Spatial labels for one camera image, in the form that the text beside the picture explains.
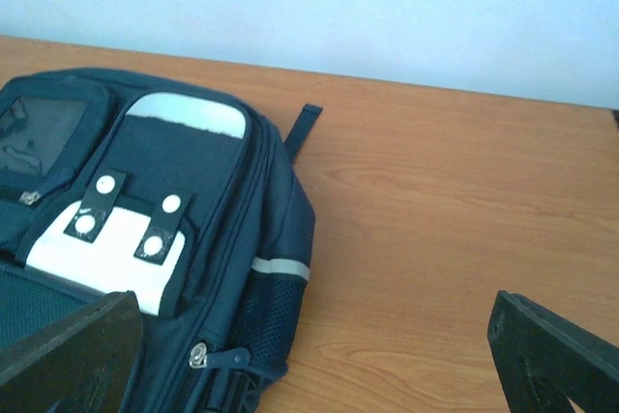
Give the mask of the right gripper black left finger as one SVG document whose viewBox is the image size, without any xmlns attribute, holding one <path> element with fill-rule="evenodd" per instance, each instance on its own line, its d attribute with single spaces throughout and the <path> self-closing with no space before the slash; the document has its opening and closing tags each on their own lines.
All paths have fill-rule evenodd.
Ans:
<svg viewBox="0 0 619 413">
<path fill-rule="evenodd" d="M 112 292 L 1 351 L 3 412 L 118 412 L 143 336 L 133 292 Z"/>
</svg>

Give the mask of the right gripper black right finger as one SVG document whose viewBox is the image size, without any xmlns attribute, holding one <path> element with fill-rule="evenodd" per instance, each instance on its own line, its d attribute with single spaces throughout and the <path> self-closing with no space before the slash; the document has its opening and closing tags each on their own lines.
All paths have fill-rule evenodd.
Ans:
<svg viewBox="0 0 619 413">
<path fill-rule="evenodd" d="M 487 340 L 510 411 L 618 410 L 618 347 L 527 297 L 497 293 Z"/>
</svg>

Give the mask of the navy blue student backpack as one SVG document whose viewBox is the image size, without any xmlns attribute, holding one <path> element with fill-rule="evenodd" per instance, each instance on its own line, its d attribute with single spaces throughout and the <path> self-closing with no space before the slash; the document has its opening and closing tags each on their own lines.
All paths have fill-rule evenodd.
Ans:
<svg viewBox="0 0 619 413">
<path fill-rule="evenodd" d="M 285 376 L 315 214 L 281 135 L 240 99 L 130 71 L 1 90 L 1 344 L 111 292 L 143 339 L 125 412 L 253 412 Z"/>
</svg>

